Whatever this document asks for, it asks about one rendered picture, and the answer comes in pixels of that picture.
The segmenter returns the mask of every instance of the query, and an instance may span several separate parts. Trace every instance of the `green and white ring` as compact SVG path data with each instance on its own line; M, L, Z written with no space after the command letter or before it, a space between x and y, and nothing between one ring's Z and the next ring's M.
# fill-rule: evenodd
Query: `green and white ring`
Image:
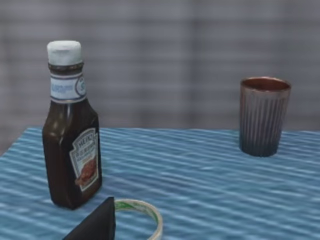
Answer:
M152 217L157 224L157 228L154 234L148 240L162 239L164 221L160 212L157 210L155 206L144 201L133 200L133 199L119 199L114 202L114 205L115 205L116 211L134 210L134 211L147 214L150 217Z

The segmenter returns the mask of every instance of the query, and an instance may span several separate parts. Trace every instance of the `brown cup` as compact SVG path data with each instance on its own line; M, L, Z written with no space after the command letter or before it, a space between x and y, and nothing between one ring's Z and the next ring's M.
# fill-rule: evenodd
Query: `brown cup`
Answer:
M273 77L250 77L241 82L240 149L255 157L277 153L291 84Z

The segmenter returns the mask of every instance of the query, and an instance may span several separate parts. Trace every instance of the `dark brown bottle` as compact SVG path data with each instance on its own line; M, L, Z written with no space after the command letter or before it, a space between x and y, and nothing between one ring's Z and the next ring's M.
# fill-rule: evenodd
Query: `dark brown bottle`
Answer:
M42 140L52 201L76 209L102 185L98 114L91 107L83 77L81 45L48 45L51 105Z

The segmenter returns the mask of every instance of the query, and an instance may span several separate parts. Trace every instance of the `bottle label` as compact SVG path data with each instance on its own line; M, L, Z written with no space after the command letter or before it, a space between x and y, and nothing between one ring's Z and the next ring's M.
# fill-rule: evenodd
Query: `bottle label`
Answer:
M60 104L81 102L87 97L85 78L76 75L51 74L51 100Z
M84 192L99 178L98 133L95 128L90 128L73 142L73 150L70 152L72 166L75 172L75 184Z

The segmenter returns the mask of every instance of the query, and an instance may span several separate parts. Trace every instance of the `table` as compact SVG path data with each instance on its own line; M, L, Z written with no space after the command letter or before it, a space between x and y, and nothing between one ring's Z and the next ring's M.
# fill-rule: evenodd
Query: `table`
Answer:
M113 128L100 136L103 187L70 211L51 202L41 128L23 133L0 158L0 240L62 239L110 196L155 205L164 240L320 239L320 132L284 132L269 158L242 153L233 130ZM119 214L117 240L147 239L155 228Z

